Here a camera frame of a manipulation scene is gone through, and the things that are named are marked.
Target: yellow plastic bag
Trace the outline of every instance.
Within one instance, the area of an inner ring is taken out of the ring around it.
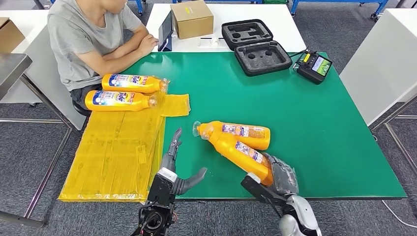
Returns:
[[[159,106],[152,109],[91,114],[60,200],[146,200],[162,157],[165,130],[162,114],[177,116],[189,112],[188,94],[155,95]],[[175,106],[182,110],[172,110]]]

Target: gray t-shirt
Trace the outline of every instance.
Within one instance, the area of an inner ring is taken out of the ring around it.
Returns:
[[[68,91],[101,83],[101,76],[76,54],[96,49],[101,55],[123,44],[123,30],[136,30],[142,22],[125,5],[119,14],[106,12],[106,26],[90,22],[75,0],[58,0],[48,13],[51,47],[58,63],[62,83]]]

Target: man's hand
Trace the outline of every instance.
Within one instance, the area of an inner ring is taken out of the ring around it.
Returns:
[[[141,45],[139,45],[138,50],[142,52],[143,56],[148,55],[152,52],[153,48],[158,45],[158,39],[154,38],[152,34],[148,34],[142,40]]]

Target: yellow bottle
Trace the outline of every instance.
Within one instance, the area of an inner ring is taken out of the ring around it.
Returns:
[[[216,151],[246,172],[252,172],[265,186],[273,183],[272,170],[268,159],[236,139],[236,136],[208,127],[201,131],[201,138],[213,144]]]
[[[155,76],[107,74],[103,76],[101,85],[106,91],[126,91],[153,93],[166,92],[169,80],[160,80]]]
[[[86,106],[92,111],[140,111],[156,106],[156,96],[138,92],[93,90],[87,93]]]
[[[223,123],[220,121],[212,121],[210,123],[200,123],[198,121],[194,122],[194,136],[201,135],[202,130],[207,129],[208,126],[213,126],[215,129],[220,130],[223,133],[233,134],[237,140],[242,141],[251,148],[258,150],[266,150],[271,139],[271,131],[266,127]]]

